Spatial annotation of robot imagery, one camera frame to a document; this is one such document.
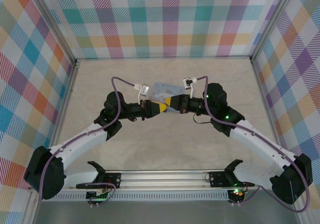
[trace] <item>floor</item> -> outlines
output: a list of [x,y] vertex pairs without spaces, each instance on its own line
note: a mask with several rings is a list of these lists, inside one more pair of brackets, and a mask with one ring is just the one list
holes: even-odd
[[[99,115],[108,93],[113,91],[113,76],[152,87],[154,82],[183,86],[183,78],[203,75],[209,76],[209,83],[220,83],[228,104],[274,140],[248,59],[159,58],[82,61],[58,143],[87,128]],[[196,97],[202,96],[204,86],[204,81],[195,85]],[[127,103],[137,102],[138,91],[120,81],[116,87]],[[207,116],[196,118],[209,121]],[[234,159],[263,163],[211,124],[194,123],[191,113],[166,112],[145,121],[121,123],[116,136],[92,148],[71,166],[96,161],[106,170],[187,170],[224,169]]]

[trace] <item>colorful plaid wall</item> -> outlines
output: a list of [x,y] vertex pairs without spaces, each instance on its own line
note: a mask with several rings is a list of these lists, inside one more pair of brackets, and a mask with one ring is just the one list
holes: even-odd
[[280,144],[312,159],[320,217],[320,0],[290,0],[254,66]]
[[24,211],[23,175],[49,145],[71,68],[32,0],[0,0],[0,224]]
[[248,56],[279,0],[45,0],[79,58]]

